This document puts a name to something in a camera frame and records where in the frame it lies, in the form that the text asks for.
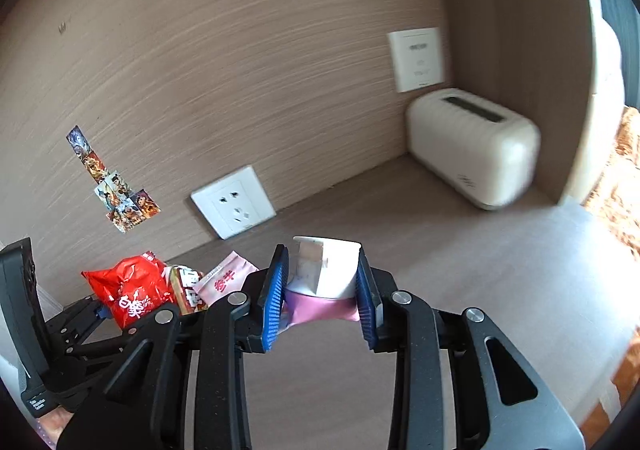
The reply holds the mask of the pink white sachet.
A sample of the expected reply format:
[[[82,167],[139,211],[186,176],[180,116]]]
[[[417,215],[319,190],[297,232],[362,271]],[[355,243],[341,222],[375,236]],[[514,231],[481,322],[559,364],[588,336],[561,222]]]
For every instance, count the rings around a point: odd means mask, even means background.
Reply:
[[[280,318],[280,331],[292,326],[300,326],[323,320],[360,320],[356,300],[351,298],[325,298],[284,292],[283,309]]]

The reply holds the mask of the small white paper cup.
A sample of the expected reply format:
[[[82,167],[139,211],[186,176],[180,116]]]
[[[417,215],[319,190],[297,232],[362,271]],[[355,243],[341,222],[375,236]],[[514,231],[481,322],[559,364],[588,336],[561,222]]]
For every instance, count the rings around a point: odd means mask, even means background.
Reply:
[[[355,297],[360,243],[318,236],[294,236],[293,240],[297,254],[286,286],[289,291],[330,300]]]

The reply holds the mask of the pale printed snack bag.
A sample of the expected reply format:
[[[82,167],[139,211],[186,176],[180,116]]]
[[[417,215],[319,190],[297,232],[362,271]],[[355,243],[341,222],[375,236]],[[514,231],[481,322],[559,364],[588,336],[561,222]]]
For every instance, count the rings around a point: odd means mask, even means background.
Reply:
[[[172,265],[167,267],[166,280],[168,286],[174,294],[175,302],[180,312],[186,314],[194,314],[207,309],[204,300],[194,290],[194,286],[203,277],[198,270],[194,270],[187,266]]]

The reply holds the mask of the red snack bag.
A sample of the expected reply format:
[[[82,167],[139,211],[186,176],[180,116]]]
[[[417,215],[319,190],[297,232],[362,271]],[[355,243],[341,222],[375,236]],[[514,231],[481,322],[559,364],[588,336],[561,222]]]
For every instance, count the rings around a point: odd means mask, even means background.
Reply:
[[[152,252],[121,260],[112,268],[83,271],[98,300],[122,330],[166,303],[174,302],[164,276],[167,266]]]

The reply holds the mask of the colourful sticker strip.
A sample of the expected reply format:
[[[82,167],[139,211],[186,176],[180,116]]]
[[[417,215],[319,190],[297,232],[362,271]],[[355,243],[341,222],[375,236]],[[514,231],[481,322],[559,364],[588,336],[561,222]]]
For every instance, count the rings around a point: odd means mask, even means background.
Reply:
[[[66,140],[96,183],[93,192],[105,206],[106,218],[119,232],[126,233],[160,214],[160,207],[148,192],[132,190],[117,170],[110,172],[106,168],[78,126],[70,130]]]

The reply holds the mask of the cream ribbed tissue box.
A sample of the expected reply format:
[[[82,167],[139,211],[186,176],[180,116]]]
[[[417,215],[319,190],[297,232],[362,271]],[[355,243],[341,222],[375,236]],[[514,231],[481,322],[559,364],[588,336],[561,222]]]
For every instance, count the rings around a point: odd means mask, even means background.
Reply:
[[[532,184],[540,131],[525,116],[457,88],[409,104],[409,152],[476,206],[498,210]]]

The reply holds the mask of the bed with orange cover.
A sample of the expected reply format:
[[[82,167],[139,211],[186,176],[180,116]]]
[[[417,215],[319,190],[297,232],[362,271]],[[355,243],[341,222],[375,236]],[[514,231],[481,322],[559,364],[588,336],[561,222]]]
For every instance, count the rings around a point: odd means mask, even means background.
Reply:
[[[623,110],[614,150],[585,208],[605,220],[617,241],[634,258],[630,274],[639,279],[639,111]],[[639,331],[605,393],[580,426],[589,449],[639,447]]]

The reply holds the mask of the teal curtain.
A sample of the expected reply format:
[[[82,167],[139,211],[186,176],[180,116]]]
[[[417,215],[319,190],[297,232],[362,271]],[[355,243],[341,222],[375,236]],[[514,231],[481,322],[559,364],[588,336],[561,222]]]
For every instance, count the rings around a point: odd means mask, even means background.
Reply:
[[[601,0],[601,9],[620,42],[625,104],[639,109],[639,10],[633,0]]]

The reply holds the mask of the white wall socket lower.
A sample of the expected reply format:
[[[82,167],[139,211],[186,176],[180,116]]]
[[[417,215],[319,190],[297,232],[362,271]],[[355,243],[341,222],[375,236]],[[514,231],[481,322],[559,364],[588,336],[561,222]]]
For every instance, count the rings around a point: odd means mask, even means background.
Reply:
[[[250,165],[193,191],[190,198],[222,240],[276,216],[262,183]]]

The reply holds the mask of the white wall socket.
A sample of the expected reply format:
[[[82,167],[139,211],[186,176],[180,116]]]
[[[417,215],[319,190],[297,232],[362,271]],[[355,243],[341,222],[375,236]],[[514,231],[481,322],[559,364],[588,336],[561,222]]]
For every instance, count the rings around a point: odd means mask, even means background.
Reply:
[[[387,34],[396,92],[412,92],[445,81],[439,28],[415,28]]]
[[[222,240],[276,216],[262,183],[250,165],[193,191],[190,198]]]

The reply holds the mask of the white wall socket upper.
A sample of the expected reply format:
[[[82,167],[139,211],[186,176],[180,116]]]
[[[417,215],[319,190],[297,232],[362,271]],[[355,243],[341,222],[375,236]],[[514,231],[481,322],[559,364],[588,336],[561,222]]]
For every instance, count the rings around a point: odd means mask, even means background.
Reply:
[[[445,81],[439,28],[415,28],[387,34],[396,92],[412,92]]]

